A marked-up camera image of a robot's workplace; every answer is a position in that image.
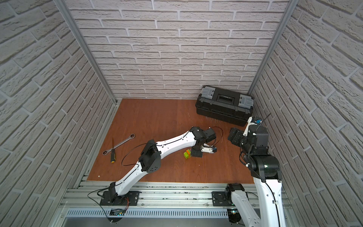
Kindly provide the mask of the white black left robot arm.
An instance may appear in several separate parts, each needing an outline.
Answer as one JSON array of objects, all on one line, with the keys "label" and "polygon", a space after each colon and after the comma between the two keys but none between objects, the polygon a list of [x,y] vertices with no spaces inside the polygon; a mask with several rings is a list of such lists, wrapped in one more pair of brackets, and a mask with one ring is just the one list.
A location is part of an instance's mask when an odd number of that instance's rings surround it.
[{"label": "white black left robot arm", "polygon": [[157,171],[161,167],[161,160],[174,152],[191,148],[191,156],[199,158],[203,156],[203,153],[215,153],[216,147],[208,145],[215,139],[216,133],[212,128],[202,130],[199,127],[192,127],[187,132],[166,141],[148,141],[133,168],[123,178],[112,182],[108,187],[109,202],[107,204],[123,199],[135,183],[145,175]]}]

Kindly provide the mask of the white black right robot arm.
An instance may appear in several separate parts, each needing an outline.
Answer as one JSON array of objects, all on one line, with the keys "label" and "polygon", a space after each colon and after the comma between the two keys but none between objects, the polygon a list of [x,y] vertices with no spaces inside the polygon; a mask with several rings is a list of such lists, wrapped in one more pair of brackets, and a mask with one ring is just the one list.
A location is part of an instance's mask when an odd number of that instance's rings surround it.
[{"label": "white black right robot arm", "polygon": [[226,199],[239,212],[246,227],[286,226],[282,202],[282,172],[278,159],[268,150],[269,134],[265,127],[249,125],[244,131],[232,128],[228,140],[240,148],[239,160],[251,172],[257,190],[260,212],[250,203],[241,184],[229,184]]}]

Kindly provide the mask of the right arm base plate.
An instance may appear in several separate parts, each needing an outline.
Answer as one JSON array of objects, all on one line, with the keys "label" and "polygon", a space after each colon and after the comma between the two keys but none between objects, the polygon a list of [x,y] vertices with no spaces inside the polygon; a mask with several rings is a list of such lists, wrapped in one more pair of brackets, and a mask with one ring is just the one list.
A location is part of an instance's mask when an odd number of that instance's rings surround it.
[{"label": "right arm base plate", "polygon": [[211,192],[212,195],[212,203],[214,207],[228,207],[234,206],[231,194],[221,191]]}]

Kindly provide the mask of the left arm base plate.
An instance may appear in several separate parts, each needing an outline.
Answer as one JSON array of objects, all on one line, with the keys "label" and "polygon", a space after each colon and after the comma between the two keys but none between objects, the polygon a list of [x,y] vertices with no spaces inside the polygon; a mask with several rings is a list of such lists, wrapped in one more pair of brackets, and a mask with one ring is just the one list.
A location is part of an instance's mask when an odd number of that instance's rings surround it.
[{"label": "left arm base plate", "polygon": [[101,206],[137,206],[139,200],[140,191],[129,191],[123,196],[111,195],[109,191],[103,192],[101,197]]}]

